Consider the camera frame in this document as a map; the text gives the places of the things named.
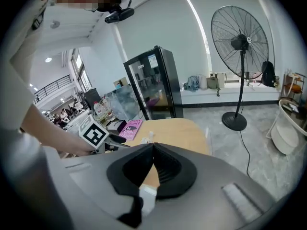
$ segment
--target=railing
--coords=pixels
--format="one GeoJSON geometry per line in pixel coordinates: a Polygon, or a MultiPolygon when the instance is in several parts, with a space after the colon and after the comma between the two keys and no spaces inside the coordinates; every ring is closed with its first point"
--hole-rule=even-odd
{"type": "Polygon", "coordinates": [[[44,98],[46,98],[48,95],[50,95],[51,93],[53,93],[54,91],[64,87],[67,84],[71,83],[71,78],[70,75],[67,75],[63,78],[60,78],[54,82],[52,82],[51,84],[48,84],[47,86],[45,86],[44,88],[40,89],[39,91],[37,91],[34,95],[35,95],[35,100],[33,101],[34,104],[40,102],[41,100],[43,100],[44,98]]]}

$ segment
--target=baseboard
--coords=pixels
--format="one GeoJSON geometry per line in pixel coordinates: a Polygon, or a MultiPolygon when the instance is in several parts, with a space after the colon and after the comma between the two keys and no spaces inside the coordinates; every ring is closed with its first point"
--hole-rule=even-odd
{"type": "MultiPolygon", "coordinates": [[[[242,102],[241,106],[245,105],[269,105],[278,104],[278,101],[255,101],[242,102]]],[[[218,102],[218,103],[197,103],[197,104],[183,104],[183,108],[197,108],[197,107],[219,107],[219,106],[237,106],[238,102],[218,102]]]]}

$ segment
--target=tile floor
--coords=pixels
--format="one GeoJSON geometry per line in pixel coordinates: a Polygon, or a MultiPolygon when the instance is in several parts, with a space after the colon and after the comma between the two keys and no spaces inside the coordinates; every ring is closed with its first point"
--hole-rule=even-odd
{"type": "MultiPolygon", "coordinates": [[[[248,153],[240,133],[225,127],[221,121],[223,113],[235,111],[236,107],[186,108],[184,117],[194,121],[206,133],[212,155],[246,173],[248,153]]],[[[248,173],[252,179],[266,188],[278,200],[291,192],[298,183],[303,171],[306,148],[297,148],[290,155],[281,154],[272,140],[266,138],[278,113],[278,105],[245,106],[242,115],[248,125],[242,137],[250,152],[248,173]]]]}

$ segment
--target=fan base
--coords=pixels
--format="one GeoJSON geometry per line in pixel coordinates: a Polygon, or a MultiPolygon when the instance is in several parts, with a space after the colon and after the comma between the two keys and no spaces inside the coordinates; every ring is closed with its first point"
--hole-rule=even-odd
{"type": "Polygon", "coordinates": [[[229,129],[242,131],[246,128],[248,123],[241,114],[238,114],[236,118],[235,114],[235,112],[224,113],[222,116],[222,122],[229,129]]]}

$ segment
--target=table top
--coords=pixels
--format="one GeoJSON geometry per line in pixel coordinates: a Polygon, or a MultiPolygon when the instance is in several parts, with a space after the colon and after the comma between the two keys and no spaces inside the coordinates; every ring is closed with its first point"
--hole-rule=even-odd
{"type": "Polygon", "coordinates": [[[294,111],[290,112],[283,108],[283,105],[292,104],[296,107],[298,105],[294,102],[291,102],[289,100],[280,100],[278,103],[280,111],[284,114],[284,116],[288,119],[288,121],[293,125],[294,128],[296,128],[300,133],[302,133],[304,136],[307,136],[306,128],[307,128],[307,110],[306,113],[296,113],[294,111]]]}
{"type": "MultiPolygon", "coordinates": [[[[139,145],[142,138],[149,137],[150,131],[153,132],[153,142],[164,143],[209,155],[204,132],[193,121],[185,118],[144,121],[134,140],[129,140],[125,144],[129,146],[139,145]]],[[[160,185],[154,166],[148,173],[144,184],[154,187],[160,185]]]]}

